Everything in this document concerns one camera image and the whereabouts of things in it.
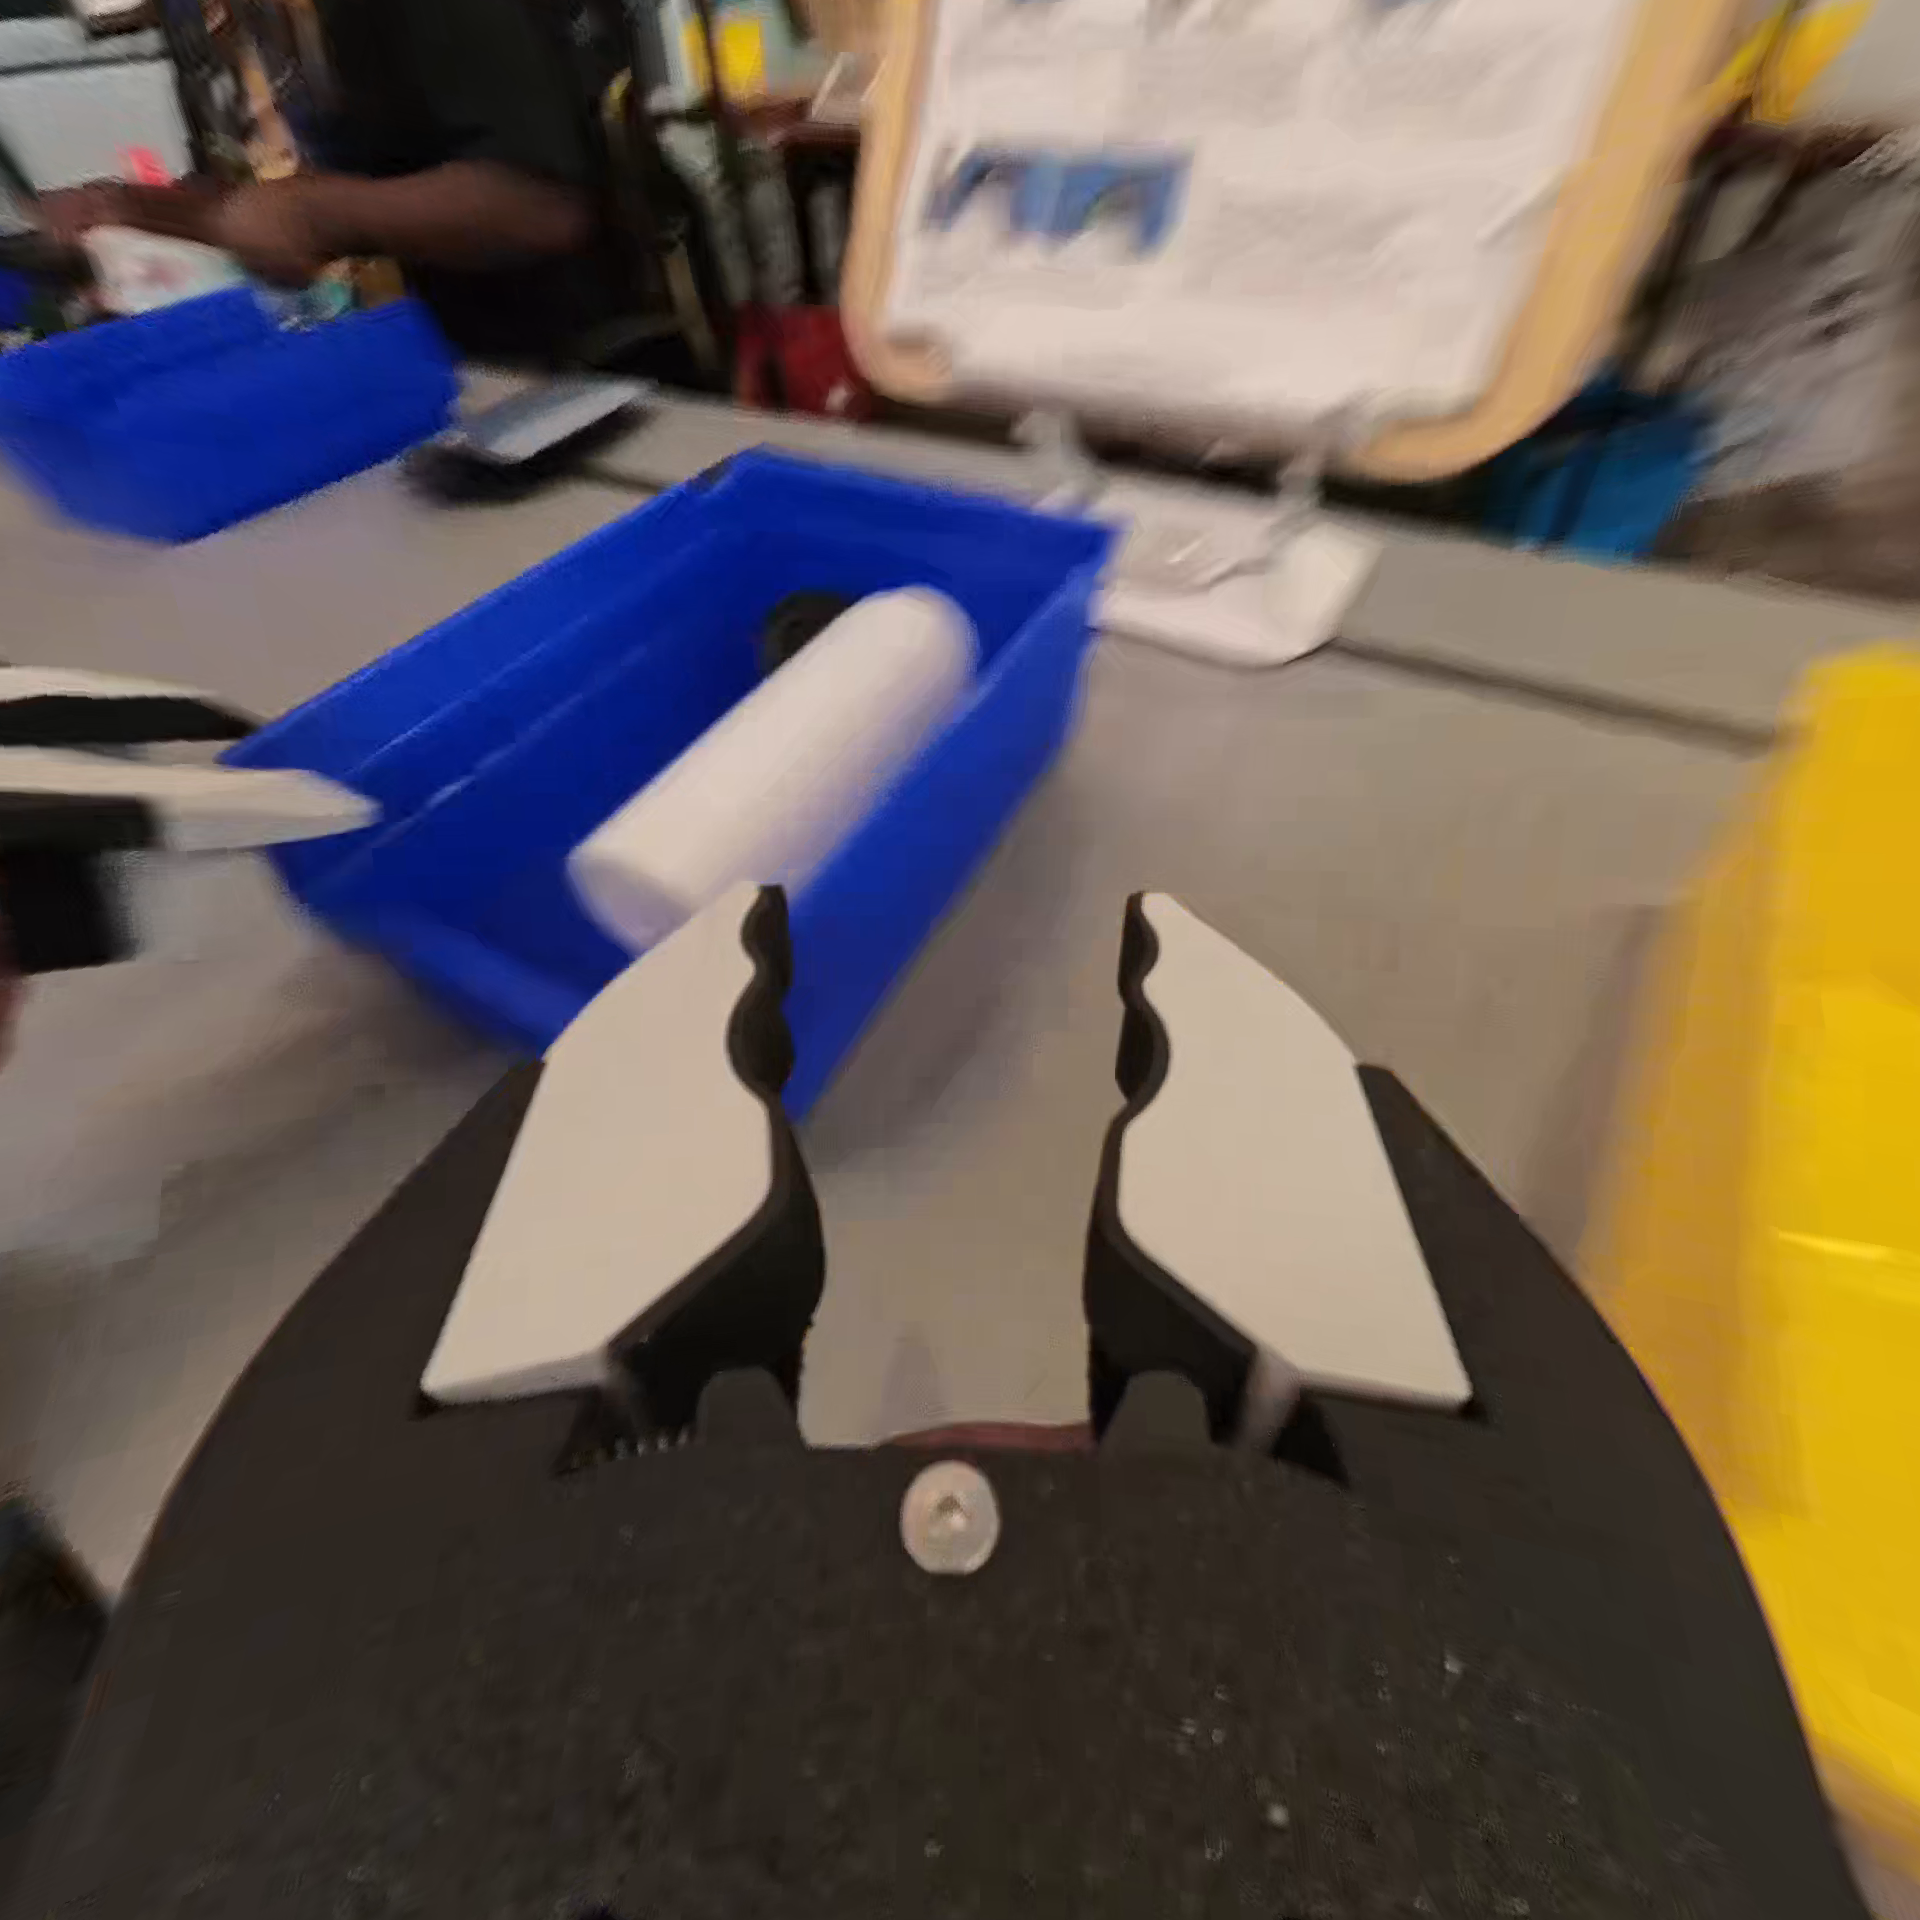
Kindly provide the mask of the blue bag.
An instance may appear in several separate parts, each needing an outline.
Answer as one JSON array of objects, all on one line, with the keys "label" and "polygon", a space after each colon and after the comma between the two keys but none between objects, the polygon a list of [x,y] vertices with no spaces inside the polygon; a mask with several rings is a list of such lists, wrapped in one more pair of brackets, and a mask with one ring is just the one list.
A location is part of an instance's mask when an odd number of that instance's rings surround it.
[{"label": "blue bag", "polygon": [[1480,479],[1480,527],[1499,541],[1642,563],[1712,463],[1714,417],[1692,394],[1605,375]]}]

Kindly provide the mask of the printed instruction sheet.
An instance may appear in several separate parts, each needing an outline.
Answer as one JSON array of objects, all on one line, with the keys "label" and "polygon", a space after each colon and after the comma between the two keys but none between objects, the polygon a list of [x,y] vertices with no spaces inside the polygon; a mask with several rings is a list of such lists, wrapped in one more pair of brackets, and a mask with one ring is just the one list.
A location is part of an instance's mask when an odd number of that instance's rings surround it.
[{"label": "printed instruction sheet", "polygon": [[1486,387],[1636,4],[934,4],[882,299],[958,390],[1301,428]]}]

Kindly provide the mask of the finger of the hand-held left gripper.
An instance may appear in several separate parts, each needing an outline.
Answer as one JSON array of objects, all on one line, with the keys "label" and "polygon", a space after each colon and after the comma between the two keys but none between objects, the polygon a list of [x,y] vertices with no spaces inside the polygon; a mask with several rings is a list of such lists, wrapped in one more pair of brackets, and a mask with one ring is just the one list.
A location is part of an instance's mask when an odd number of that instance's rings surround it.
[{"label": "finger of the hand-held left gripper", "polygon": [[362,831],[378,805],[306,771],[146,762],[106,753],[4,749],[4,801],[129,803],[148,842],[177,852],[275,847]]},{"label": "finger of the hand-held left gripper", "polygon": [[8,749],[228,745],[253,731],[244,711],[174,683],[35,666],[2,670]]}]

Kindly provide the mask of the printed packet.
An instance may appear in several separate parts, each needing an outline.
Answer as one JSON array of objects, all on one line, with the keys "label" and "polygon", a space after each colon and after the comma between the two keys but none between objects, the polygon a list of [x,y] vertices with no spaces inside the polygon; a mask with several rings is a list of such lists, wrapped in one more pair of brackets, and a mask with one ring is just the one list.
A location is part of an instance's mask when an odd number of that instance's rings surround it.
[{"label": "printed packet", "polygon": [[250,285],[227,251],[129,227],[96,227],[80,241],[92,297],[114,317],[136,317]]}]

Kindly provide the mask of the yellow plastic bin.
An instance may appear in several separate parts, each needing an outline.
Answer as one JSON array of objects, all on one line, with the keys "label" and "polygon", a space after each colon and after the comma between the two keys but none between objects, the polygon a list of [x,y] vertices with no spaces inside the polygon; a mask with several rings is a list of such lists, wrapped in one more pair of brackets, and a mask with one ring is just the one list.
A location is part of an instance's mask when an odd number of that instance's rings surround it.
[{"label": "yellow plastic bin", "polygon": [[1579,1257],[1736,1534],[1845,1835],[1916,1889],[1918,653],[1802,681],[1648,957]]}]

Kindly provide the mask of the red floor bag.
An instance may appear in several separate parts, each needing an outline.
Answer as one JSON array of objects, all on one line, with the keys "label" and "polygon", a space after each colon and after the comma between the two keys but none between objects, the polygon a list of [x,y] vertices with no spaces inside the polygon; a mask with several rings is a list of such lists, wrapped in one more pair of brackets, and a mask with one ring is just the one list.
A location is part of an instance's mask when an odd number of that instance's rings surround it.
[{"label": "red floor bag", "polygon": [[845,423],[875,412],[835,305],[742,305],[731,395],[742,410]]}]

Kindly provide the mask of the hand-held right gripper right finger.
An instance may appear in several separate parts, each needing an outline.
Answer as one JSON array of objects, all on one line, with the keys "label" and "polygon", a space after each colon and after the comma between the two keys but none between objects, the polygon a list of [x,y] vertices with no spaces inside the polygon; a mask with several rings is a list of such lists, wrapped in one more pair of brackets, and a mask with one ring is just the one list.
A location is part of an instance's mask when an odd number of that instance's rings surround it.
[{"label": "hand-held right gripper right finger", "polygon": [[1088,1417],[1187,1380],[1206,1437],[1275,1453],[1307,1395],[1472,1404],[1409,1201],[1329,1020],[1180,898],[1121,927],[1121,1111],[1099,1147]]}]

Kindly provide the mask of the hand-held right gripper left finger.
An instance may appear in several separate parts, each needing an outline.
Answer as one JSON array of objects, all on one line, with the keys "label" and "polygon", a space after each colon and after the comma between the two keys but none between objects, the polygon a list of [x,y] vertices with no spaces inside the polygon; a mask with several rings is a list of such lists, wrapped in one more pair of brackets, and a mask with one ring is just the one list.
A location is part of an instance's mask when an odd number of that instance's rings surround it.
[{"label": "hand-held right gripper left finger", "polygon": [[716,1375],[795,1406],[826,1229],[785,1084],[785,889],[741,882],[628,963],[544,1052],[421,1390],[595,1391],[693,1425]]}]

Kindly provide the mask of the blue ribbed plastic bin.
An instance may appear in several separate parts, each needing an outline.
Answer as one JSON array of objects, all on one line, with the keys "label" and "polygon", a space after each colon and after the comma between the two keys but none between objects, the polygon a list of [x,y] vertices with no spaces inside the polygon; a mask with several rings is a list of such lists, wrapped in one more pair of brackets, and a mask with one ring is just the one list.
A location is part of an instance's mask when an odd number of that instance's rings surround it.
[{"label": "blue ribbed plastic bin", "polygon": [[414,299],[288,326],[228,291],[8,353],[2,443],[62,516],[187,545],[435,438],[457,397]]}]

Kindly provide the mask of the black bottle lid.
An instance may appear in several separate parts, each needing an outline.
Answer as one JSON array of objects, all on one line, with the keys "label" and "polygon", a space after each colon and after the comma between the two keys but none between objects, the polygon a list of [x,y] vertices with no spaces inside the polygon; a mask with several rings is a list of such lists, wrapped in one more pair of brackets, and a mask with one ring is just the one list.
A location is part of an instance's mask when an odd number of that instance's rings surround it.
[{"label": "black bottle lid", "polygon": [[760,676],[768,681],[793,655],[822,635],[836,617],[853,607],[853,598],[829,589],[797,589],[781,594],[757,633]]}]

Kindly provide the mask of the dark tray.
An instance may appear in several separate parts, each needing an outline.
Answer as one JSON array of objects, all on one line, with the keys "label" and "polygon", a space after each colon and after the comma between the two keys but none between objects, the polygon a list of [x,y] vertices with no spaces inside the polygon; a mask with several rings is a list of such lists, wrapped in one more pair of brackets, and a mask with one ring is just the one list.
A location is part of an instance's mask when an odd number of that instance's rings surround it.
[{"label": "dark tray", "polygon": [[509,506],[584,474],[593,454],[648,423],[661,397],[659,385],[636,377],[549,377],[409,449],[400,476],[442,506]]}]

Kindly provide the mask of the instruction sheet on wooden stand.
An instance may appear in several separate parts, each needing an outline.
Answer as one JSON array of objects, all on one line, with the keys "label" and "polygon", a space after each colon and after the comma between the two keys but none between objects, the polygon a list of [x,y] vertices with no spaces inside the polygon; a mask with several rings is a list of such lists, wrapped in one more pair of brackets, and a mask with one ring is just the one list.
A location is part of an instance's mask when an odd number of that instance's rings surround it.
[{"label": "instruction sheet on wooden stand", "polygon": [[1024,482],[1038,503],[1113,530],[1101,631],[1230,668],[1321,649],[1377,572],[1381,541],[1324,508],[1331,476],[1390,486],[1453,477],[1577,394],[1674,211],[1744,12],[1636,4],[1590,147],[1546,211],[1539,269],[1475,399],[1435,417],[1241,428],[958,390],[934,349],[889,334],[881,309],[918,141],[933,6],[881,4],[838,293],[849,348],[889,399],[1011,420],[1028,445]]}]

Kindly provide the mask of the white plastic bottle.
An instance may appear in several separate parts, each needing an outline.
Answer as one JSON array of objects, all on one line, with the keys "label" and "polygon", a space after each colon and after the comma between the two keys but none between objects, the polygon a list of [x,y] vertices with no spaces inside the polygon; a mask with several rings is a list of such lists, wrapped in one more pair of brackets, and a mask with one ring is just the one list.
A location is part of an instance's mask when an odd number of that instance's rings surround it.
[{"label": "white plastic bottle", "polygon": [[976,670],[976,625],[949,594],[854,601],[570,852],[572,893],[644,953],[742,882],[802,886],[965,709]]}]

